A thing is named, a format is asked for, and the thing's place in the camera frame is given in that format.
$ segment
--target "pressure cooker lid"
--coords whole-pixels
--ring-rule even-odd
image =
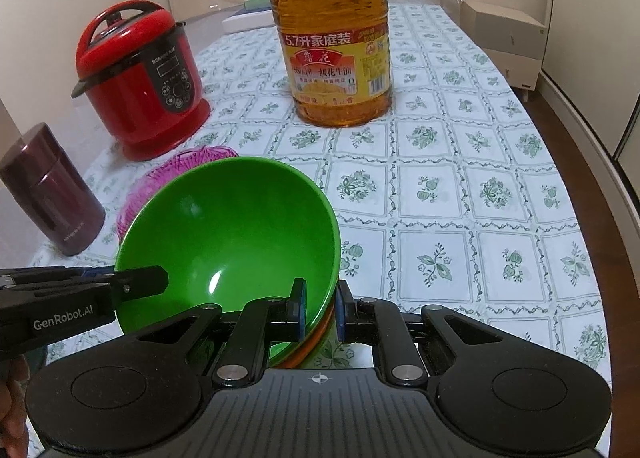
[[[123,13],[139,11],[123,18]],[[97,32],[102,23],[106,28]],[[89,23],[76,50],[76,69],[80,80],[117,63],[140,50],[175,25],[171,13],[156,3],[129,0],[101,12]]]

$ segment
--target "button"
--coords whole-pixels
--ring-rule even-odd
[[[391,374],[398,380],[417,380],[422,377],[423,371],[413,364],[400,364],[391,370]]]
[[[184,93],[184,85],[182,83],[174,84],[174,95],[177,97],[178,95],[182,95]]]

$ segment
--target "finger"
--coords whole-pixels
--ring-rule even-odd
[[[29,380],[29,364],[24,355],[20,355],[15,359],[12,359],[9,364],[9,378],[17,380],[18,382],[24,382]]]
[[[11,393],[4,382],[0,382],[0,422],[11,409]]]
[[[2,437],[2,443],[4,444],[4,450],[8,458],[27,458],[29,451],[29,431],[25,426],[20,438],[4,435]]]
[[[13,438],[20,438],[24,432],[24,424],[27,421],[27,410],[24,407],[24,396],[20,389],[20,384],[16,380],[7,382],[9,393],[11,393],[11,408],[2,419],[2,427],[5,435]]]

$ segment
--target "red pressure cooker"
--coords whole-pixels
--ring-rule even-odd
[[[122,18],[130,10],[140,13]],[[130,0],[96,16],[78,42],[76,68],[71,97],[86,92],[132,161],[170,151],[209,117],[184,23],[153,2]]]

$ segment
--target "pressure cooker handle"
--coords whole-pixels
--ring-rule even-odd
[[[86,26],[82,36],[80,36],[78,50],[76,50],[76,61],[91,45],[91,40],[94,38],[94,34],[95,31],[97,31],[98,26],[103,21],[107,20],[110,15],[114,15],[122,11],[140,11],[143,14],[146,14],[162,9],[163,7],[159,6],[157,3],[149,2],[147,0],[127,0],[126,2],[121,2],[102,11]]]

